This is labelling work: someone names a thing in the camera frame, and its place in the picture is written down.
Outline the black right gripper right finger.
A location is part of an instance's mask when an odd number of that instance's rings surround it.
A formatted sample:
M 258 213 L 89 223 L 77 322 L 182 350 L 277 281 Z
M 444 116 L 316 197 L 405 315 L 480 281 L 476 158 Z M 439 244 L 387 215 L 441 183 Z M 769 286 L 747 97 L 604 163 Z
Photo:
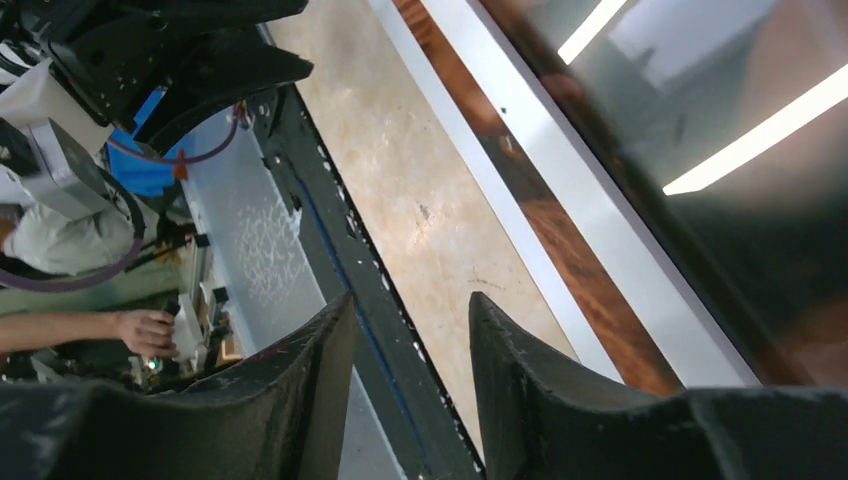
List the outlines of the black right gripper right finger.
M 613 381 L 469 301 L 490 479 L 843 479 L 847 393 L 695 388 L 658 397 Z

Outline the person's bare forearm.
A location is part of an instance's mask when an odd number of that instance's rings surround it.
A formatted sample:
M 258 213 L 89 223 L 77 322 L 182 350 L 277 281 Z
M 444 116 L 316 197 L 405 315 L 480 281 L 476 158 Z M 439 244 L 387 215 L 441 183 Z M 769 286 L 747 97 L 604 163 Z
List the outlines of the person's bare forearm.
M 100 312 L 30 312 L 1 317 L 1 353 L 82 340 L 119 340 L 117 318 Z

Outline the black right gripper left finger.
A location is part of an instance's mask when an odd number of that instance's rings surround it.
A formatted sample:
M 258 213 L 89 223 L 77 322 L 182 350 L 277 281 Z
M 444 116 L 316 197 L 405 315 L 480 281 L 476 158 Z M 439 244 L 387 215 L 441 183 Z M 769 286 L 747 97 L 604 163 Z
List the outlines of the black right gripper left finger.
M 359 326 L 345 293 L 174 393 L 100 381 L 1 389 L 5 479 L 334 479 Z

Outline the white wooden photo frame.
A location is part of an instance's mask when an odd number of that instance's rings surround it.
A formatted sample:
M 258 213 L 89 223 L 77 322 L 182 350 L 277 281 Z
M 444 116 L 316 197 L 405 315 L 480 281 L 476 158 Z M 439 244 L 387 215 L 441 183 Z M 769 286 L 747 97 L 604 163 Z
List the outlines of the white wooden photo frame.
M 798 385 L 763 352 L 746 360 L 584 145 L 555 120 L 528 125 L 519 143 L 549 196 L 519 202 L 403 17 L 372 9 L 458 150 L 577 359 L 660 395 L 684 388 Z

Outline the distant person's hand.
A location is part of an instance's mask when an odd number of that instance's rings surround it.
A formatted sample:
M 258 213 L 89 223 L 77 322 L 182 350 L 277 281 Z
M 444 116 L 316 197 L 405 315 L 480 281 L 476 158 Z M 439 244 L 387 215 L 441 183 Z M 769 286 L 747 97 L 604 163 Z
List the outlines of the distant person's hand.
M 157 310 L 118 312 L 115 320 L 118 338 L 133 353 L 144 357 L 175 358 L 178 356 L 173 336 L 175 318 Z

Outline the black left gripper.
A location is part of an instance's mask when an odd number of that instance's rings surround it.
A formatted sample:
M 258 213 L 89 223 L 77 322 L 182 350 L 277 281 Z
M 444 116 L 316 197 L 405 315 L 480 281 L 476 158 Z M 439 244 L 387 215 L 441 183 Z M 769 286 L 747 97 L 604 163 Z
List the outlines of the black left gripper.
M 258 24 L 298 15 L 307 5 L 307 0 L 21 1 L 19 25 L 97 124 L 133 130 L 136 111 L 166 82 L 192 32 L 188 21 L 216 27 Z M 133 140 L 145 153 L 164 154 L 210 116 L 303 80 L 313 68 L 257 29 L 216 33 L 171 74 Z

